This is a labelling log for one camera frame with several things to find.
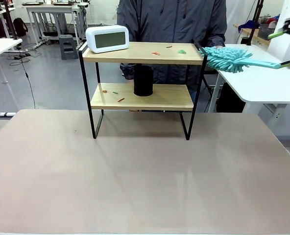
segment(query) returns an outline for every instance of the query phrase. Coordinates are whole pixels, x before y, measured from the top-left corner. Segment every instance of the plastic stool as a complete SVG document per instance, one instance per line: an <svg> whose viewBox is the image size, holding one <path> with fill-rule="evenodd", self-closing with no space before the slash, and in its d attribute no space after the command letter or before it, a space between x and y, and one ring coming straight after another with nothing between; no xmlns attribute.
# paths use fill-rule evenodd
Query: plastic stool
<svg viewBox="0 0 290 235"><path fill-rule="evenodd" d="M70 44L72 48L65 48L64 44ZM73 56L73 59L78 59L78 54L75 47L75 42L72 35L60 35L59 36L59 45L61 51L61 59L67 60L67 57Z"/></svg>

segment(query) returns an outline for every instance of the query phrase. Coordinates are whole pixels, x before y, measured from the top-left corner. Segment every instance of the black cylinder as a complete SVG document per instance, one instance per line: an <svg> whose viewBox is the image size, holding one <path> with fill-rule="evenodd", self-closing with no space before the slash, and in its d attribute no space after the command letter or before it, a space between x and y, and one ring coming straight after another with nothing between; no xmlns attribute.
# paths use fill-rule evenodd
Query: black cylinder
<svg viewBox="0 0 290 235"><path fill-rule="evenodd" d="M153 94L154 69L147 65L134 67L134 94L150 96Z"/></svg>

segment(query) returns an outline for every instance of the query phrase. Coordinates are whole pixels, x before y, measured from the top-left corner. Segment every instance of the white alarm clock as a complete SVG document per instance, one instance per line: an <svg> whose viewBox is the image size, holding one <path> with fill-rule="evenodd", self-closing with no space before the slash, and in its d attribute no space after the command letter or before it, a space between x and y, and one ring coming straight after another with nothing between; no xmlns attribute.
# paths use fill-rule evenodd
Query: white alarm clock
<svg viewBox="0 0 290 235"><path fill-rule="evenodd" d="M129 47L129 31L120 25L90 27L86 30L87 46L94 53Z"/></svg>

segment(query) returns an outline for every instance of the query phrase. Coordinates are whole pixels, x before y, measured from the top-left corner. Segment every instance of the two-tier shelf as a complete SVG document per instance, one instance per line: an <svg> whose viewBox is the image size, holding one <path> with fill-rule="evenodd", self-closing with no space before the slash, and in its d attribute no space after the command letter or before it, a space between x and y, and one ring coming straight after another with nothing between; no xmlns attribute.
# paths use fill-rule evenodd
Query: two-tier shelf
<svg viewBox="0 0 290 235"><path fill-rule="evenodd" d="M199 49L205 54L204 58L199 53ZM104 110L161 110L161 111L178 111L183 125L185 137L190 139L194 116L197 107L197 101L201 88L204 74L207 54L198 43L144 43L130 42L129 48L105 53L93 53L84 43L79 49L79 58L82 69L82 76L86 94L87 105L91 120L93 138L96 139L100 124L103 118ZM86 72L84 62L95 62L98 86L95 90L93 98L90 98L87 85ZM185 84L183 85L164 85L154 84L153 95L147 97L136 96L133 93L133 84L126 83L101 83L98 68L98 62L106 63L132 63L132 64L169 64L169 65L187 65ZM192 102L189 94L187 83L190 65L201 66L201 71L197 75L198 85L196 98ZM100 109L101 115L95 129L92 109ZM182 112L192 112L189 129L187 130L183 119Z"/></svg>

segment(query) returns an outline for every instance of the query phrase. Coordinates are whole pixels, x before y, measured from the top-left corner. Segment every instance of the jacket sleeve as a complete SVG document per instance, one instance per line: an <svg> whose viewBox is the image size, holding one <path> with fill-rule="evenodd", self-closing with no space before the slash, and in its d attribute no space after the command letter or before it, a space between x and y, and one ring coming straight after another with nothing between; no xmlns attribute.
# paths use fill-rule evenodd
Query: jacket sleeve
<svg viewBox="0 0 290 235"><path fill-rule="evenodd" d="M224 46L224 34L227 31L226 0L215 0L215 4L207 30L207 46Z"/></svg>
<svg viewBox="0 0 290 235"><path fill-rule="evenodd" d="M127 27L129 30L130 42L136 41L138 32L137 19L137 0L120 0L118 7L117 24ZM120 64L124 76L128 80L132 80L134 64Z"/></svg>

